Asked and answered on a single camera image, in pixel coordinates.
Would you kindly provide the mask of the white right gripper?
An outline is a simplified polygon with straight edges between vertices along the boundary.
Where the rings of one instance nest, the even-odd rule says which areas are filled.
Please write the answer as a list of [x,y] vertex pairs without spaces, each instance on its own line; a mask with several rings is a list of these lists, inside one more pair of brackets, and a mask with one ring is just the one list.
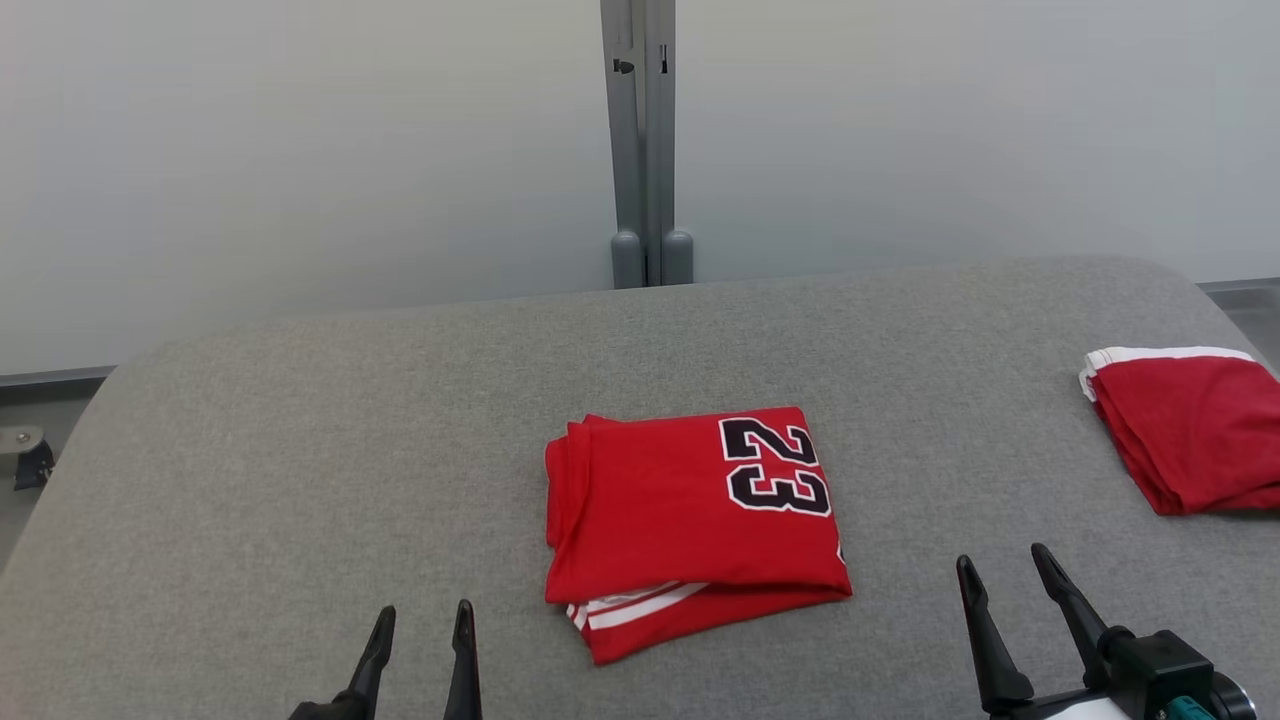
[[961,555],[956,574],[982,710],[989,719],[1129,719],[1108,696],[1108,665],[1100,651],[1107,625],[1046,544],[1033,543],[1030,556],[1068,625],[1085,688],[1036,697],[989,614],[989,594],[977,566]]

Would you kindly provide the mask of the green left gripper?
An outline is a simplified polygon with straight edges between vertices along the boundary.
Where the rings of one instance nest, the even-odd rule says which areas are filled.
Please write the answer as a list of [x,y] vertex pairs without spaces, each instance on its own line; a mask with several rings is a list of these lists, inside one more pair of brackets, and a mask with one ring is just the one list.
[[[298,703],[289,720],[375,719],[381,674],[390,661],[396,633],[396,607],[387,605],[378,615],[370,637],[356,665],[346,693],[329,702]],[[445,720],[483,719],[481,682],[477,661],[475,611],[468,600],[461,600],[454,615],[452,634],[454,664],[445,702]]]

